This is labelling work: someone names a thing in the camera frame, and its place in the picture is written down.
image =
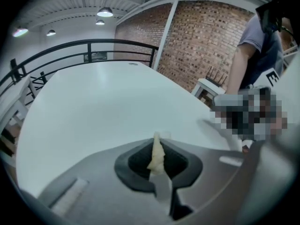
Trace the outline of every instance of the pendant light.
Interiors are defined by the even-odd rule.
[[[98,11],[97,15],[100,17],[112,17],[113,11],[109,7],[103,7]]]
[[[51,30],[47,33],[46,36],[52,36],[52,35],[55,35],[55,34],[56,34],[56,32],[55,32],[53,29],[51,29]]]
[[[102,8],[97,12],[97,15],[100,17],[112,17],[113,11],[109,7],[105,7],[106,0],[102,2]]]
[[[27,28],[18,27],[17,30],[13,33],[14,37],[19,37],[28,32]]]
[[[96,25],[104,25],[105,22],[103,20],[97,20]]]

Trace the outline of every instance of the brick wall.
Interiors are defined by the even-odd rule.
[[[139,13],[117,26],[115,38],[159,46],[171,4]],[[233,55],[252,13],[213,1],[182,1],[173,18],[158,71],[188,91],[215,68],[219,81],[229,74]],[[115,45],[115,50],[126,45]],[[136,55],[116,54],[129,59]]]
[[[159,46],[161,37],[165,29],[171,4],[163,4],[147,9],[122,22],[116,28],[115,38],[125,39],[154,46]],[[151,49],[126,44],[115,44],[115,51],[134,51],[140,53],[151,53]],[[114,52],[114,59],[139,59],[149,60],[150,56],[140,54],[128,54]]]

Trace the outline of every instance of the table surface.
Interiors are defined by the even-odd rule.
[[[225,93],[225,90],[223,88],[216,86],[215,84],[213,84],[212,82],[208,81],[205,78],[199,78],[198,81],[204,84],[205,86],[207,86],[208,88],[210,88],[211,90],[213,90],[217,94]]]
[[[214,149],[231,142],[204,120],[209,108],[137,62],[100,62],[58,71],[24,121],[16,156],[21,189],[38,197],[86,156],[170,132],[174,140]]]
[[[0,120],[4,117],[5,113],[11,108],[11,106],[21,97],[24,89],[26,89],[30,82],[30,75],[23,78],[16,85],[11,86],[0,97]]]

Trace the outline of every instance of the black metal railing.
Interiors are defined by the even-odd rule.
[[[99,44],[99,43],[113,43],[113,44],[127,44],[127,45],[135,45],[135,46],[140,46],[140,47],[145,47],[145,48],[149,48],[151,49],[151,53],[144,53],[144,52],[131,52],[131,51],[114,51],[114,50],[108,50],[108,51],[92,51],[91,50],[91,45],[92,44]],[[65,57],[61,57],[55,60],[52,60],[50,62],[47,62],[45,64],[42,64],[36,68],[34,68],[31,71],[27,71],[26,70],[26,65],[44,55],[47,55],[49,53],[55,52],[57,50],[63,49],[63,48],[67,48],[67,47],[72,47],[72,46],[77,46],[77,45],[87,45],[88,47],[88,51],[87,52],[82,52],[82,53],[76,53],[76,54],[72,54],[69,56],[65,56]],[[32,57],[26,59],[25,61],[21,62],[19,65],[17,65],[16,60],[12,59],[10,62],[10,68],[11,71],[9,73],[7,73],[4,78],[1,79],[0,81],[0,86],[2,86],[7,80],[11,79],[12,82],[3,90],[3,92],[0,94],[0,96],[7,91],[7,89],[9,89],[11,86],[13,86],[14,84],[16,84],[17,82],[19,82],[23,77],[25,77],[27,74],[31,74],[45,66],[48,66],[52,63],[55,63],[57,61],[63,60],[63,59],[67,59],[67,58],[71,58],[71,57],[76,57],[76,56],[80,56],[82,55],[83,57],[85,55],[88,56],[88,61],[84,61],[81,63],[77,63],[77,64],[73,64],[70,66],[66,66],[66,67],[62,67],[59,69],[56,69],[54,71],[51,71],[47,74],[45,74],[44,72],[40,73],[40,77],[31,77],[33,80],[32,82],[34,84],[37,85],[41,85],[40,87],[36,87],[36,89],[41,89],[45,83],[47,82],[46,76],[51,75],[53,73],[56,73],[59,70],[65,69],[65,68],[70,68],[70,67],[74,67],[74,66],[79,66],[82,64],[88,64],[88,63],[94,63],[94,62],[104,62],[104,61],[139,61],[139,62],[148,62],[149,63],[149,67],[152,67],[152,63],[153,63],[153,58],[154,58],[154,54],[155,51],[158,50],[158,47],[156,46],[152,46],[149,44],[145,44],[145,43],[139,43],[139,42],[135,42],[135,41],[129,41],[129,40],[121,40],[121,39],[85,39],[85,40],[78,40],[78,41],[73,41],[73,42],[68,42],[68,43],[63,43],[51,48],[48,48],[46,50],[43,50],[35,55],[33,55]],[[131,53],[131,54],[139,54],[139,55],[147,55],[150,56],[149,60],[139,60],[139,59],[112,59],[112,60],[97,60],[97,61],[93,61],[92,60],[92,53],[99,53],[99,52],[103,52],[103,53]]]

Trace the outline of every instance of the white pillar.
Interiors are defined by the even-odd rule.
[[[170,26],[171,26],[171,22],[172,22],[172,19],[174,17],[175,11],[176,11],[176,7],[177,7],[177,4],[178,4],[178,1],[179,0],[174,0],[172,8],[171,8],[171,11],[169,13],[168,20],[167,20],[167,22],[165,24],[165,30],[164,30],[163,36],[161,37],[161,40],[160,40],[159,49],[158,49],[158,52],[157,52],[157,55],[156,55],[156,59],[155,59],[155,63],[154,63],[154,67],[153,67],[153,69],[155,71],[158,69],[160,57],[161,57],[161,54],[163,52],[163,48],[164,48],[164,45],[165,45],[165,39],[167,38],[169,29],[170,29]]]

